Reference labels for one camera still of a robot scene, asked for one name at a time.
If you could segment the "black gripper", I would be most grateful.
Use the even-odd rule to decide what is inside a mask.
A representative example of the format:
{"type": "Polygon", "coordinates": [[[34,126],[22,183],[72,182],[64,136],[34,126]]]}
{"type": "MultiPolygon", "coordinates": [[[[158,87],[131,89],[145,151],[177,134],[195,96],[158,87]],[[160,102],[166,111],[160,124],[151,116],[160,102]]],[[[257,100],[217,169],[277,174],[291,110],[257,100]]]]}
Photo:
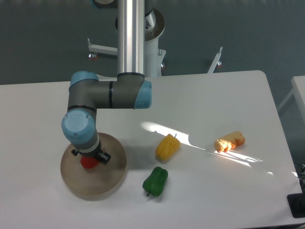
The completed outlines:
{"type": "Polygon", "coordinates": [[[93,157],[97,160],[99,160],[100,163],[106,165],[109,163],[111,159],[111,155],[109,155],[106,152],[101,151],[101,144],[99,143],[97,146],[93,146],[90,149],[87,149],[87,152],[84,152],[84,149],[73,149],[71,153],[74,156],[77,156],[80,154],[81,156],[84,157],[93,157]]]}

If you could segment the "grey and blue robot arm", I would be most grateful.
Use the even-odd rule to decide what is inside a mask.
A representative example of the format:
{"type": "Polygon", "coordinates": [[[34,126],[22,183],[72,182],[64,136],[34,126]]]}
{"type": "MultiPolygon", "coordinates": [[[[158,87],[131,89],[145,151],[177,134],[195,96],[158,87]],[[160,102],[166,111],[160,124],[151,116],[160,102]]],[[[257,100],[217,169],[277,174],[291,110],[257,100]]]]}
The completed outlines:
{"type": "Polygon", "coordinates": [[[145,1],[118,1],[118,74],[116,81],[100,81],[95,73],[72,75],[67,113],[62,119],[71,153],[107,164],[96,129],[98,109],[147,109],[152,105],[152,83],[144,75],[145,1]]]}

